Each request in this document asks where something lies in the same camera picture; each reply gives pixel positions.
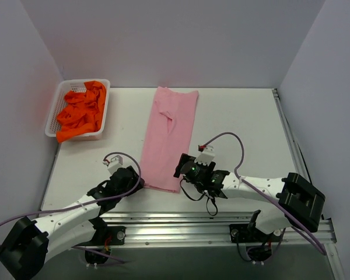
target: orange cloth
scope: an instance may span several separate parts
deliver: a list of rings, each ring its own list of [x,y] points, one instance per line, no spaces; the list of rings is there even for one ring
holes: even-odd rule
[[[57,121],[61,124],[61,130],[56,132],[59,143],[101,128],[106,88],[95,80],[84,85],[86,92],[69,91],[64,97],[68,105],[57,115]]]

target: pink cloth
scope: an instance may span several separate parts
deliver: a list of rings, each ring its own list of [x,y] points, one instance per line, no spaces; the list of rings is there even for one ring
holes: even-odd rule
[[[179,193],[180,179],[173,175],[181,154],[189,150],[197,97],[198,91],[157,88],[140,161],[146,188]]]

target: plastic basket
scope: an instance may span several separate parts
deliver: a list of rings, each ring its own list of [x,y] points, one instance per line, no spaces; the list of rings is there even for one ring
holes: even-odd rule
[[[50,113],[48,115],[47,125],[45,126],[45,134],[49,137],[56,137],[56,132],[61,130],[61,125],[57,121],[57,115],[67,106],[64,96],[70,91],[74,92],[85,92],[86,87],[85,82],[88,81],[99,81],[106,88],[106,100],[104,106],[103,120],[101,123],[100,130],[96,132],[88,132],[82,135],[75,136],[70,139],[70,141],[80,141],[80,140],[99,140],[102,137],[102,133],[105,127],[107,103],[109,100],[109,89],[110,82],[105,79],[79,79],[79,80],[66,80],[61,82],[53,98],[53,103],[51,106]]]

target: purple cable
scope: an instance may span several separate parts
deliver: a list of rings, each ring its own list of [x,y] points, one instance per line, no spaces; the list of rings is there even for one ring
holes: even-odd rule
[[[104,198],[99,198],[99,199],[96,199],[96,200],[92,200],[92,201],[89,201],[89,202],[86,202],[86,203],[83,203],[83,205],[75,205],[75,206],[71,206],[71,207],[67,207],[67,208],[63,208],[63,209],[55,209],[55,210],[45,210],[45,211],[36,211],[36,212],[30,212],[30,213],[25,213],[25,214],[21,214],[21,215],[17,215],[17,216],[14,216],[14,217],[11,217],[3,222],[0,223],[0,227],[5,225],[6,223],[9,223],[11,221],[14,221],[14,220],[17,220],[19,218],[23,218],[25,216],[33,216],[33,215],[39,215],[39,214],[53,214],[53,213],[61,213],[61,212],[66,212],[66,211],[70,211],[70,210],[74,210],[76,208],[79,208],[79,207],[83,207],[83,206],[87,206],[87,205],[90,205],[90,204],[94,204],[96,202],[100,202],[100,201],[107,201],[107,200],[114,200],[114,199],[117,199],[117,198],[122,198],[122,197],[125,197],[126,195],[132,193],[136,188],[137,186],[139,185],[140,183],[140,178],[141,178],[141,168],[140,168],[140,165],[139,163],[130,155],[126,154],[126,153],[122,153],[122,152],[112,152],[112,153],[108,153],[105,157],[104,157],[104,161],[106,161],[106,158],[108,156],[111,156],[111,155],[123,155],[123,156],[126,156],[128,157],[129,159],[131,159],[134,164],[137,166],[138,168],[138,173],[139,173],[139,179],[138,181],[135,183],[135,185],[133,186],[132,189],[130,189],[129,191],[123,193],[123,194],[120,194],[120,195],[115,195],[115,196],[112,196],[112,197],[104,197]],[[94,250],[91,250],[91,249],[87,249],[87,248],[83,248],[83,247],[78,247],[78,246],[75,246],[74,247],[75,249],[80,249],[80,250],[85,250],[85,251],[91,251],[97,255],[101,255],[101,256],[104,256],[104,257],[107,257],[107,258],[112,258],[114,260],[117,260],[117,261],[121,261],[121,262],[124,262],[123,260],[119,259],[119,258],[116,258],[116,257],[113,257],[111,255],[107,255],[107,254],[104,254],[104,253],[100,253],[98,251],[94,251]]]
[[[263,192],[261,192],[257,187],[255,187],[254,185],[250,184],[248,181],[246,181],[245,179],[241,178],[241,176],[238,174],[237,170],[238,168],[243,164],[244,161],[244,157],[245,157],[245,148],[244,148],[244,144],[242,142],[242,140],[240,139],[240,137],[238,137],[235,133],[233,132],[223,132],[219,135],[217,135],[216,137],[212,138],[211,140],[209,140],[208,142],[206,142],[204,145],[207,146],[209,145],[211,142],[213,142],[214,140],[218,139],[219,137],[223,136],[223,135],[232,135],[234,136],[238,142],[240,143],[241,146],[241,159],[239,164],[234,168],[234,175],[236,175],[236,177],[241,180],[242,182],[244,182],[245,184],[247,184],[250,188],[252,188],[254,191],[256,191],[258,194],[260,194],[262,197],[264,197],[266,200],[268,200],[270,203],[274,204],[277,208],[279,208],[289,219],[291,219],[292,221],[294,221],[304,232],[306,232],[309,237],[314,241],[311,242],[311,244],[322,254],[322,255],[327,255],[326,249],[324,247],[324,245],[322,245],[320,243],[320,241],[315,237],[315,235],[313,235],[298,219],[296,219],[291,213],[289,213],[287,210],[285,210],[283,207],[281,207],[281,205],[279,205],[279,203],[274,200],[272,197],[269,197],[268,195],[264,194]]]
[[[275,251],[273,251],[272,254],[271,254],[264,262],[266,262],[266,261],[268,261],[269,259],[271,259],[271,258],[277,253],[277,251],[279,250],[280,245],[281,245],[281,243],[282,243],[282,240],[283,240],[283,238],[284,238],[285,230],[286,230],[286,229],[283,229],[283,230],[282,230],[281,237],[280,237],[280,240],[279,240],[279,242],[278,242],[278,245],[276,246]],[[246,254],[249,256],[249,251],[252,250],[252,249],[254,249],[254,248],[257,248],[257,247],[250,247],[249,249],[246,250]]]

